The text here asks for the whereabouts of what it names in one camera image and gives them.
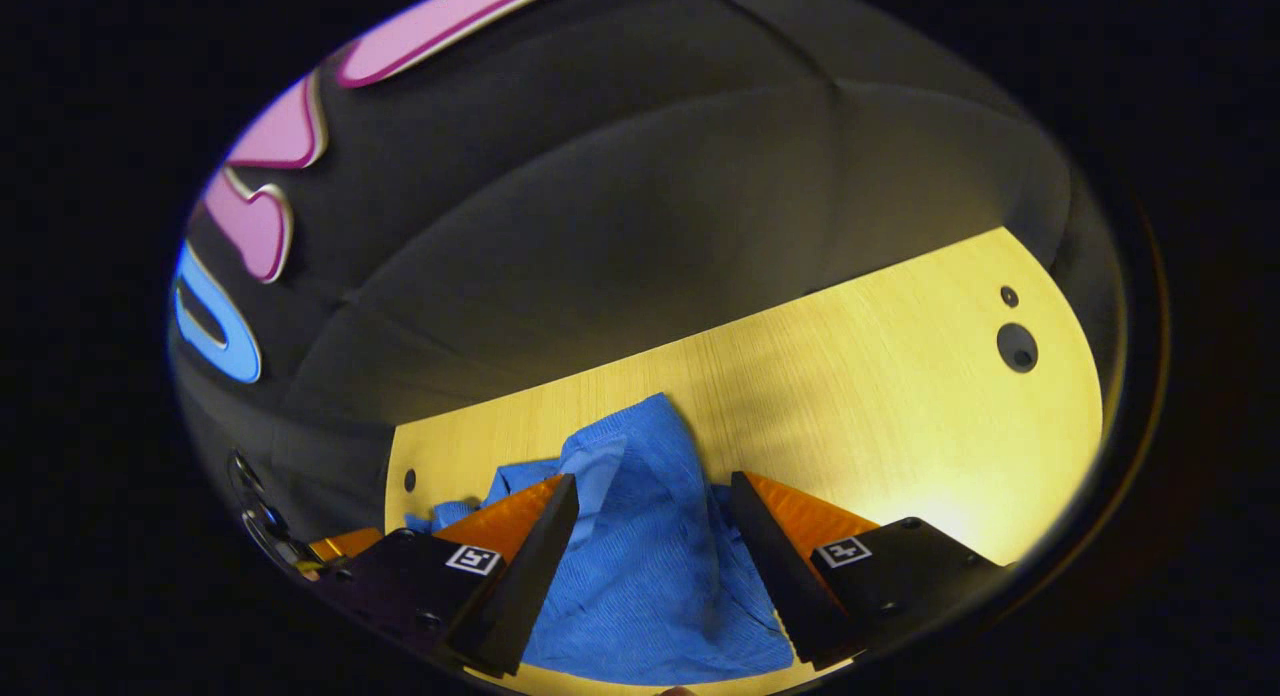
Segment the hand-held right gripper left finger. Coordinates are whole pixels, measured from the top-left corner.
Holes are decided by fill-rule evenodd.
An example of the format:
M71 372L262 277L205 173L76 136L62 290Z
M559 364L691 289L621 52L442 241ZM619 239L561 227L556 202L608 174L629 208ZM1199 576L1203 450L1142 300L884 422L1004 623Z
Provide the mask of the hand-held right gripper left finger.
M438 667L516 676L577 519L575 477L556 473L448 528L396 528L333 560L320 597Z

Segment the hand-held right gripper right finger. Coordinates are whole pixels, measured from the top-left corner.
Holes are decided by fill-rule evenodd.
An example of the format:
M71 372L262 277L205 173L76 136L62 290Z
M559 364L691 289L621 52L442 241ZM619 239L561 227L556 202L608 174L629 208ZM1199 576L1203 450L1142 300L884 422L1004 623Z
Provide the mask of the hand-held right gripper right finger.
M927 519L878 526L762 473L732 473L730 510L797 659L817 670L911 642L1006 573Z

